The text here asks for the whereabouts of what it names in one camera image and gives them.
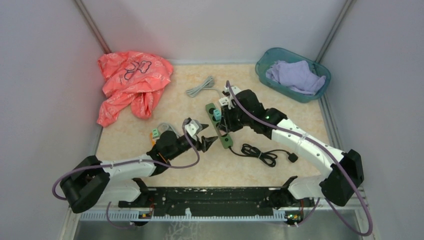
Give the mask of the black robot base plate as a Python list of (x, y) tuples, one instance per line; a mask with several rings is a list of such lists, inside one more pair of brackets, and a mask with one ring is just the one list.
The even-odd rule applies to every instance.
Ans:
[(153, 216), (194, 217), (272, 216), (281, 208), (313, 207), (309, 198), (294, 199), (281, 187), (156, 187), (143, 190), (134, 201), (118, 202), (119, 208), (148, 208)]

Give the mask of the green plug adapter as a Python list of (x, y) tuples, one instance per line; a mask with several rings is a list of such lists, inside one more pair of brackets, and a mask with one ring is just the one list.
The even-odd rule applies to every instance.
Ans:
[(160, 133), (160, 131), (157, 128), (154, 128), (151, 131), (151, 136), (152, 136), (153, 139), (159, 138), (160, 135), (161, 135), (161, 133)]

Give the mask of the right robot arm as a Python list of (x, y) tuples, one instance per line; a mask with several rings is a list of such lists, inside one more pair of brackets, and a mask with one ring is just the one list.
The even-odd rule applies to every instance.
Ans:
[(298, 127), (286, 114), (276, 108), (265, 108), (256, 94), (237, 87), (226, 89), (219, 100), (205, 105), (205, 111), (217, 133), (236, 132), (244, 127), (283, 144), (319, 170), (319, 175), (291, 177), (282, 187), (281, 199), (295, 206), (301, 199), (324, 198), (344, 207), (364, 181), (361, 155), (334, 148)]

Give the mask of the orange power strip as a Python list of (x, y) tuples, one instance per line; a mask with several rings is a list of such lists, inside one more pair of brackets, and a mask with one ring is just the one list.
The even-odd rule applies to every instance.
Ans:
[(152, 146), (154, 146), (156, 144), (156, 141), (153, 139), (152, 136), (150, 136), (150, 141), (151, 141)]

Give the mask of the white power strip with USB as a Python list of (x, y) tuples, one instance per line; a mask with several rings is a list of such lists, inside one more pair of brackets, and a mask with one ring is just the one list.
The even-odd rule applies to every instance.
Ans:
[(231, 100), (229, 97), (222, 97), (218, 100), (218, 102), (221, 107), (227, 107), (227, 108), (231, 107)]

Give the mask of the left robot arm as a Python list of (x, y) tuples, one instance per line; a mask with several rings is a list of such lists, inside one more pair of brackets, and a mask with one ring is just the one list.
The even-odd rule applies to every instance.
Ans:
[(217, 139), (216, 136), (198, 136), (208, 127), (206, 123), (187, 118), (182, 124), (182, 136), (167, 130), (160, 134), (151, 150), (140, 156), (101, 161), (90, 155), (61, 176), (54, 183), (52, 193), (57, 199), (67, 201), (75, 214), (112, 203), (121, 208), (144, 207), (149, 203), (150, 193), (142, 179), (176, 169), (170, 161), (188, 150), (196, 155), (206, 152)]

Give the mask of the green power strip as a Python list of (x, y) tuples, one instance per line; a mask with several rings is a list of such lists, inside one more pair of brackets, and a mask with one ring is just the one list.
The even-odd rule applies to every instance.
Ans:
[(223, 130), (220, 129), (221, 121), (223, 117), (221, 116), (220, 121), (215, 121), (213, 119), (213, 110), (218, 109), (214, 103), (208, 103), (205, 105), (205, 111), (208, 114), (208, 117), (211, 121), (211, 125), (213, 126), (215, 132), (217, 133), (218, 139), (221, 142), (221, 145), (224, 149), (229, 149), (233, 147), (233, 140), (228, 133), (224, 133)]

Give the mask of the teal plug adapter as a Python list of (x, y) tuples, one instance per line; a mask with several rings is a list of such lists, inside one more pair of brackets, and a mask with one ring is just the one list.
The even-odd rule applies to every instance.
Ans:
[(217, 122), (220, 122), (221, 121), (222, 115), (221, 115), (221, 112), (220, 112), (219, 109), (214, 109), (213, 112), (212, 112), (212, 114), (213, 114), (213, 119), (215, 121), (217, 121)]

